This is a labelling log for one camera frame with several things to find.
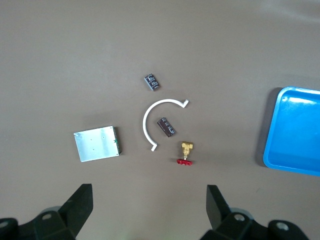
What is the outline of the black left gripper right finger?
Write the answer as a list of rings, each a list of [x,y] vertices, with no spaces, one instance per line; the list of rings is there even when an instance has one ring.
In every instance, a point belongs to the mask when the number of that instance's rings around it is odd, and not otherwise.
[[[230,208],[216,185],[206,188],[206,212],[211,224],[202,240],[307,240],[294,223],[272,220],[268,226],[256,222],[242,209]]]

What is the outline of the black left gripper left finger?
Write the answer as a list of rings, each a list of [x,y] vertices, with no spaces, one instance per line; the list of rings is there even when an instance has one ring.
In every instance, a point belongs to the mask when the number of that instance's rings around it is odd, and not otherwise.
[[[43,210],[31,221],[19,225],[15,218],[0,220],[2,240],[75,240],[93,211],[93,187],[82,184],[56,208]]]

